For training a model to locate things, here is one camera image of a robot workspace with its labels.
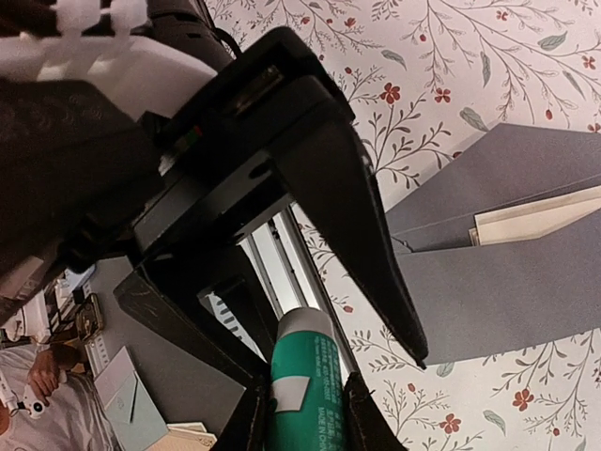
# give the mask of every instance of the white bottle cap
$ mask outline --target white bottle cap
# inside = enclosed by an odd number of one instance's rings
[[[330,317],[315,308],[301,307],[286,313],[278,326],[277,339],[295,332],[318,332],[334,339],[334,328]]]

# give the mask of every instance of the black fabric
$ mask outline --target black fabric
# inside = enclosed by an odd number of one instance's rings
[[[32,35],[56,36],[56,11],[34,0],[3,0],[0,20],[10,30],[26,31]]]
[[[0,276],[84,218],[116,233],[162,187],[142,128],[89,83],[0,81],[0,123]]]

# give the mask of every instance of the green can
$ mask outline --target green can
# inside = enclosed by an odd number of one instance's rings
[[[271,361],[267,451],[345,451],[338,348],[330,317],[298,308],[280,320]]]

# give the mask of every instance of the person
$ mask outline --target person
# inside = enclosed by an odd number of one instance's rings
[[[94,384],[69,371],[82,354],[65,345],[41,350],[35,345],[0,350],[0,368],[10,389],[23,398],[29,384],[46,409],[38,419],[26,410],[12,417],[0,401],[0,449],[3,451],[117,451],[118,442],[104,415]]]

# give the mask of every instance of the floral tablecloth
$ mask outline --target floral tablecloth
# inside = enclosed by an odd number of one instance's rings
[[[305,39],[357,114],[387,208],[499,121],[601,132],[599,0],[208,5],[242,47],[279,25]],[[422,372],[303,229],[379,407],[409,449],[601,449],[599,330]]]

